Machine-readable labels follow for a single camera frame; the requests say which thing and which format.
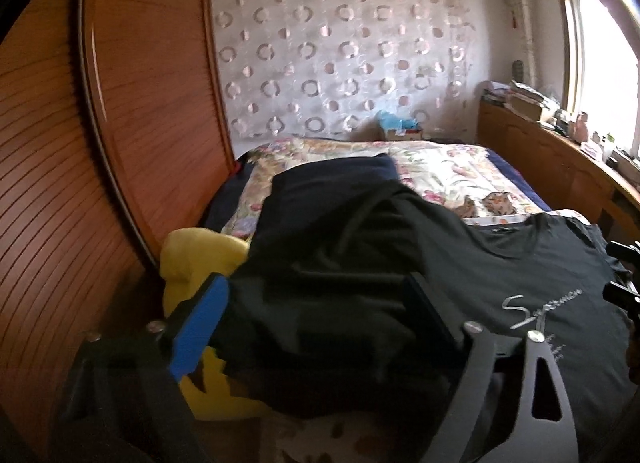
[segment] mattress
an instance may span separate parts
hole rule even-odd
[[[255,231],[275,175],[308,162],[378,154],[387,154],[394,160],[402,183],[426,201],[452,209],[470,224],[509,223],[519,220],[518,216],[550,210],[513,167],[484,147],[430,141],[343,142],[290,138],[260,146],[247,154],[246,167],[250,175],[239,173],[242,179],[248,180],[231,218],[221,230],[208,226],[207,223],[220,223],[220,212],[229,211],[221,205],[211,205],[204,226],[248,239]],[[236,180],[232,183],[239,191],[241,185]],[[228,207],[228,197],[224,204]],[[584,219],[572,210],[552,213]]]

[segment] dark blue bed sheet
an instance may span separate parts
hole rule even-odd
[[[433,141],[443,144],[463,143],[457,140]],[[520,175],[520,172],[515,170],[506,160],[502,159],[491,149],[487,149],[487,159],[495,165],[505,178],[518,187],[538,207],[542,208],[545,212],[551,210],[551,208],[542,201],[542,198],[531,188],[531,185]],[[238,172],[231,176],[213,197],[198,226],[219,232],[228,220],[231,219],[236,208],[238,208],[238,202],[244,186],[249,181],[249,177],[254,169],[254,165],[247,162],[246,154],[238,160],[238,169]]]

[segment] wooden cabinet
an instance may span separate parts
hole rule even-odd
[[[483,102],[478,143],[513,165],[551,208],[572,208],[592,223],[605,213],[623,226],[631,239],[640,239],[640,194],[617,172],[581,153],[570,140],[510,110]],[[620,194],[625,205],[619,204]]]

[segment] wooden wardrobe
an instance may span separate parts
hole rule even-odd
[[[87,332],[161,313],[233,158],[209,0],[31,0],[0,43],[0,404],[41,455]]]

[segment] window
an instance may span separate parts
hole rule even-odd
[[[638,156],[638,60],[599,0],[563,0],[566,38],[564,108],[586,112],[589,129],[611,133]]]

